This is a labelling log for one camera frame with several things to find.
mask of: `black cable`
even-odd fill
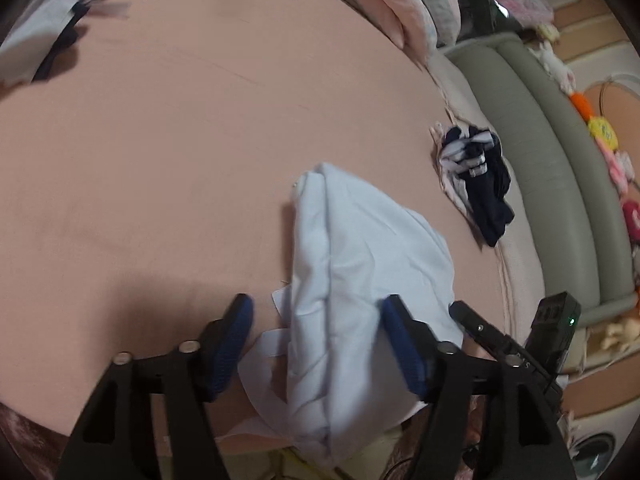
[[[393,471],[398,469],[402,464],[406,464],[407,462],[413,459],[414,457],[410,456],[409,458],[403,458],[400,462],[396,462],[395,464],[393,464],[389,469],[389,471],[387,471],[386,474],[382,477],[382,480],[388,480],[388,478],[391,476],[391,473]]]

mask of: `screw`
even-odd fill
[[[194,339],[183,341],[180,343],[180,346],[178,346],[178,350],[183,354],[191,354],[200,350],[200,343]]]
[[[130,363],[132,359],[133,357],[129,352],[120,352],[113,356],[113,364],[118,366],[125,365]]]

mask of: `sofa cushion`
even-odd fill
[[[468,80],[513,165],[546,294],[567,290],[584,308],[597,306],[600,280],[587,211],[572,167],[544,112],[493,48],[473,43],[448,56]]]
[[[505,41],[496,50],[538,102],[574,172],[598,258],[600,303],[633,293],[631,245],[618,193],[582,117],[520,40]]]
[[[620,202],[575,107],[514,34],[475,40],[447,55],[513,164],[546,293],[574,295],[583,307],[581,325],[632,308],[637,298]]]

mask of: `stuffed toy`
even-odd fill
[[[560,41],[560,31],[551,23],[540,23],[536,26],[536,32],[542,40],[547,40],[551,44]]]
[[[637,317],[624,317],[618,323],[609,323],[605,329],[605,338],[600,343],[600,348],[609,350],[618,346],[621,352],[625,352],[636,340],[640,338],[640,319]]]
[[[541,43],[540,48],[532,50],[531,53],[538,59],[546,73],[556,80],[565,94],[571,95],[575,92],[574,72],[554,54],[549,41]]]
[[[618,149],[618,136],[609,121],[604,117],[596,116],[590,102],[584,94],[574,92],[569,95],[569,99],[571,99],[571,102],[584,119],[584,122],[587,123],[587,128],[591,136],[594,139],[601,139],[612,152],[615,152]]]
[[[631,243],[640,244],[640,204],[635,200],[625,200],[622,204],[622,214]]]

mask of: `white cloth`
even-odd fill
[[[0,44],[0,83],[30,82],[81,0],[31,0]]]
[[[422,406],[380,328],[381,300],[399,294],[440,340],[461,345],[463,335],[448,314],[449,250],[421,215],[330,164],[305,173],[294,194],[287,404],[270,392],[265,372],[283,331],[279,342],[271,340],[276,331],[264,333],[239,374],[267,425],[331,466]]]

